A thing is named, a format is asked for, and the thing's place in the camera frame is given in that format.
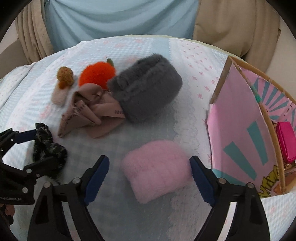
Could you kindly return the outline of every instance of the orange plush fruit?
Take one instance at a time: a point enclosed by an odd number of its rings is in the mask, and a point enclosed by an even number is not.
[[[86,83],[100,85],[107,90],[107,81],[115,76],[116,70],[109,62],[97,62],[87,66],[80,75],[78,85]]]

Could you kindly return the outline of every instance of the brown knitted toy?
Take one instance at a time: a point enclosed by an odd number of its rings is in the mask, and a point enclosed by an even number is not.
[[[57,72],[58,86],[61,90],[74,83],[73,71],[68,67],[60,67]]]
[[[57,84],[52,92],[51,101],[53,104],[63,106],[69,89],[74,83],[73,71],[68,67],[60,67],[57,72]]]

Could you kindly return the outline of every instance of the wall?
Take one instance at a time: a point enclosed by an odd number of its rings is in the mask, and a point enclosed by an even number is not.
[[[15,22],[13,22],[0,43],[0,53],[2,53],[4,49],[6,49],[9,45],[11,45],[16,40],[17,40],[17,30],[15,28]]]
[[[266,74],[296,99],[296,39],[281,19],[281,35]]]

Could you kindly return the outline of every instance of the teal stripe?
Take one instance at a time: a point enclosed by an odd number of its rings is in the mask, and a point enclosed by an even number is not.
[[[255,95],[255,99],[256,99],[257,103],[260,103],[261,102],[260,95],[256,94]]]
[[[281,93],[279,95],[279,97],[277,97],[277,99],[272,103],[272,105],[269,107],[269,109],[272,108],[277,102],[279,102],[284,96],[285,96],[285,94]]]
[[[265,165],[268,162],[268,157],[264,145],[263,138],[261,136],[258,124],[254,121],[248,128],[247,131],[256,147],[256,150],[260,156],[262,165]]]
[[[294,125],[295,110],[296,108],[292,111],[292,126]]]
[[[270,115],[269,118],[276,121],[279,118],[279,115]]]
[[[277,91],[278,91],[278,89],[274,87],[274,89],[273,89],[272,93],[270,94],[270,96],[269,96],[269,98],[268,98],[265,105],[269,105],[270,101],[272,101],[272,99],[276,95]]]
[[[255,83],[254,83],[254,87],[255,89],[258,91],[258,83],[259,83],[259,76],[257,77]]]
[[[284,108],[287,106],[287,104],[289,103],[289,101],[287,100],[285,103],[280,104],[278,107],[272,109],[270,112],[276,111],[278,109]]]
[[[225,178],[227,181],[229,181],[231,184],[235,184],[235,185],[241,185],[241,186],[245,186],[246,184],[241,182],[240,180],[237,180],[236,178],[224,173],[224,172],[221,172],[217,169],[213,169],[213,173],[216,175],[216,177],[220,178]]]
[[[270,83],[268,81],[265,81],[264,89],[263,89],[263,94],[262,94],[262,102],[265,99],[265,96],[267,94],[268,88],[270,86]]]
[[[253,180],[256,179],[257,173],[245,158],[241,150],[234,142],[226,146],[223,151]]]

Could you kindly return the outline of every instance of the gray fluffy pouch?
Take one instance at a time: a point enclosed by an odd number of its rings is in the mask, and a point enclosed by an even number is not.
[[[179,93],[183,81],[162,55],[139,59],[107,83],[126,118],[141,122],[157,114]]]

